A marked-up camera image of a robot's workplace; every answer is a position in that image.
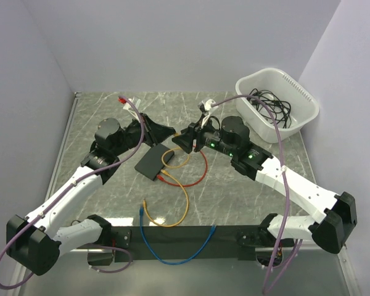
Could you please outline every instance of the gray marble surface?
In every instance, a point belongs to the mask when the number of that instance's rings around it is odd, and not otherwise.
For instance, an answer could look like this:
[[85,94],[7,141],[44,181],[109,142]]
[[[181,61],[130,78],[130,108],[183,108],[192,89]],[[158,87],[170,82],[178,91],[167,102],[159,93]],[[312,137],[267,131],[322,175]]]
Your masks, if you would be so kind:
[[[217,102],[235,95],[232,92],[121,92],[127,97],[142,99],[140,111],[148,114],[157,123],[174,127],[177,131],[195,122],[200,117],[197,104],[209,97]],[[122,110],[117,101],[118,93],[86,92],[78,98],[73,122],[65,143],[63,160],[55,184],[58,190],[71,177],[80,161],[89,152],[98,123],[109,117],[119,119],[121,126],[131,121],[131,115]],[[228,115],[239,115],[235,102],[220,106],[215,114],[220,120]],[[252,129],[251,140],[278,155],[278,145],[264,142]],[[164,145],[174,148],[171,139]],[[183,215],[186,199],[181,189],[152,182],[134,170],[135,164],[147,152],[142,145],[139,152],[121,165],[114,176],[98,191],[82,201],[66,222],[85,219],[98,214],[104,218],[119,218],[119,224],[138,225],[139,207],[147,200],[152,217],[161,223],[177,222]],[[300,133],[284,140],[286,165],[313,180],[313,174]],[[230,165],[230,158],[211,149],[203,149],[208,159],[208,174],[194,187],[187,188],[191,204],[182,225],[240,225],[258,224],[269,213],[284,213],[285,198],[268,186],[241,176]],[[182,163],[186,154],[176,151],[171,165]],[[189,163],[170,173],[183,184],[197,181],[204,172],[204,161],[200,154],[191,154]],[[296,204],[291,205],[291,215],[304,215]]]

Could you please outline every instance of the purple cable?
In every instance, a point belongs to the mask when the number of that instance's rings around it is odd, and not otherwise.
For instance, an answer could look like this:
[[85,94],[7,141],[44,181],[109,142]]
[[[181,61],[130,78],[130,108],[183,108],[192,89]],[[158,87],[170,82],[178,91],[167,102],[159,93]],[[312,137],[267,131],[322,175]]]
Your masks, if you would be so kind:
[[277,266],[273,266],[273,269],[278,269],[278,268],[280,268],[280,267],[283,267],[285,264],[287,264],[287,262],[290,260],[291,261],[291,257],[292,257],[292,255],[294,254],[294,252],[295,252],[295,249],[296,249],[296,246],[297,246],[297,244],[298,244],[298,241],[296,240],[295,241],[295,245],[294,245],[294,247],[292,248],[292,251],[290,251],[290,253],[289,253],[289,256],[283,261],[283,262],[281,262],[279,265],[277,265]]
[[[223,103],[226,103],[226,102],[231,101],[231,100],[234,100],[234,99],[238,99],[240,97],[245,97],[245,98],[249,98],[249,99],[255,99],[269,113],[269,116],[271,117],[271,119],[273,121],[273,125],[274,125],[274,128],[275,128],[276,133],[277,133],[278,146],[279,146],[279,163],[280,163],[281,167],[283,167],[284,164],[285,164],[285,160],[284,160],[284,148],[282,147],[282,140],[281,140],[281,135],[279,134],[278,125],[277,125],[277,123],[276,123],[276,121],[274,119],[273,113],[271,113],[270,109],[267,107],[267,105],[262,100],[260,100],[258,97],[251,96],[251,95],[248,95],[248,94],[239,94],[239,95],[236,95],[234,97],[230,97],[228,99],[225,99],[225,100],[223,100],[223,101],[221,101],[219,103],[212,104],[211,107],[219,106],[219,105],[221,105]],[[271,258],[270,258],[269,265],[268,265],[268,268],[267,268],[265,280],[263,281],[263,288],[262,288],[263,295],[266,295],[266,293],[268,293],[268,291],[270,291],[273,288],[273,286],[275,285],[275,283],[277,282],[277,280],[281,277],[282,271],[285,271],[286,270],[286,268],[288,267],[289,263],[292,261],[293,257],[296,256],[296,254],[298,252],[298,249],[301,246],[301,243],[300,244],[297,244],[297,241],[296,241],[295,247],[294,247],[294,249],[293,249],[293,251],[291,253],[292,254],[292,257],[289,257],[288,258],[288,260],[286,261],[286,264],[285,264],[284,268],[278,274],[277,278],[274,280],[274,282],[272,283],[272,285],[267,289],[267,281],[268,281],[268,279],[270,277],[271,271],[273,270],[274,258],[277,255],[278,248],[279,248],[279,242],[281,241],[282,233],[284,232],[284,229],[285,229],[286,219],[289,216],[289,207],[290,207],[289,185],[288,185],[288,181],[287,181],[287,178],[286,178],[285,171],[282,172],[282,178],[284,180],[285,195],[286,195],[285,212],[284,212],[284,216],[282,218],[281,227],[279,228],[279,231],[278,231],[276,242],[274,244],[274,249],[273,249],[273,252],[271,254]]]
[[105,246],[105,245],[92,245],[92,246],[94,246],[96,248],[99,248],[99,249],[115,250],[115,251],[123,252],[123,253],[126,253],[127,256],[129,256],[129,262],[127,262],[127,264],[124,267],[120,268],[120,269],[104,270],[104,269],[99,269],[95,266],[91,266],[91,268],[93,270],[96,270],[99,273],[119,273],[120,271],[123,271],[123,270],[127,269],[127,267],[129,267],[129,265],[133,262],[133,256],[130,254],[129,251],[127,251],[125,249],[116,248],[116,247],[108,247],[108,246]]
[[[137,146],[132,150],[132,152],[126,156],[123,160],[120,160],[119,162],[116,162],[116,163],[113,163],[112,165],[107,165],[103,168],[99,168],[97,170],[94,170],[94,171],[91,171],[90,173],[87,173],[81,177],[79,177],[77,180],[76,180],[76,183],[78,184],[79,182],[81,182],[82,180],[94,175],[94,174],[97,174],[97,173],[100,173],[102,171],[105,171],[105,170],[108,170],[110,168],[114,168],[114,167],[117,167],[119,165],[121,165],[122,163],[124,163],[125,161],[127,161],[130,157],[132,157],[136,152],[137,150],[140,148],[143,140],[144,140],[144,124],[143,124],[143,120],[142,120],[142,117],[141,117],[141,114],[139,113],[139,111],[137,110],[136,106],[133,105],[133,103],[127,98],[127,97],[124,97],[124,96],[121,96],[127,103],[129,103],[129,105],[131,106],[131,108],[134,110],[134,112],[136,113],[139,121],[140,121],[140,127],[141,127],[141,135],[140,135],[140,141],[138,142]],[[70,185],[68,185],[57,197],[56,199],[50,204],[48,205],[45,210],[43,210],[43,215],[45,215],[50,209],[52,209],[73,187],[75,187],[76,185],[74,185],[73,183],[71,183]],[[33,221],[31,221],[30,223],[28,223],[24,228],[22,228],[7,244],[6,246],[4,247],[4,249],[0,252],[0,262],[1,262],[1,259],[3,258],[4,254],[7,252],[7,250],[10,248],[10,246],[23,234],[26,232],[27,229],[31,228],[38,220],[41,219],[41,216],[37,216]],[[129,263],[122,269],[119,269],[118,271],[121,271],[121,270],[124,270],[125,268],[127,268],[130,263],[131,263],[131,255],[129,256]],[[25,279],[23,279],[22,281],[20,281],[19,283],[15,284],[15,285],[11,285],[11,286],[5,286],[3,284],[0,283],[0,289],[2,290],[11,290],[11,289],[15,289],[17,287],[20,287],[21,285],[23,285],[24,283],[26,283],[31,277],[32,277],[33,273],[30,273]]]

